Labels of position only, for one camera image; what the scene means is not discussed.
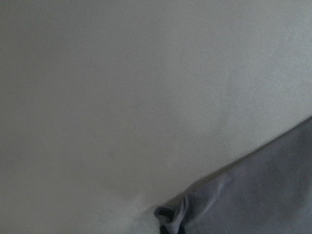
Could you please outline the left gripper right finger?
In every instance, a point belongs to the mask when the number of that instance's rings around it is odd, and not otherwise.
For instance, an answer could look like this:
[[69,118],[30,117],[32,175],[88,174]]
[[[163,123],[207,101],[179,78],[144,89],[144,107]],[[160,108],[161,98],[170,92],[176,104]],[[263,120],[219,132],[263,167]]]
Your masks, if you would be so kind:
[[179,226],[177,234],[185,234],[185,229],[182,225]]

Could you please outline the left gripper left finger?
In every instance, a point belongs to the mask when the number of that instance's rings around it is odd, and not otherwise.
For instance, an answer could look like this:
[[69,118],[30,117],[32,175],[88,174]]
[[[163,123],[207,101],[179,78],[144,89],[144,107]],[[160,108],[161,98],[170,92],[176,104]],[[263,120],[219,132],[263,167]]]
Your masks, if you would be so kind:
[[160,234],[168,234],[168,230],[165,226],[160,226],[159,233]]

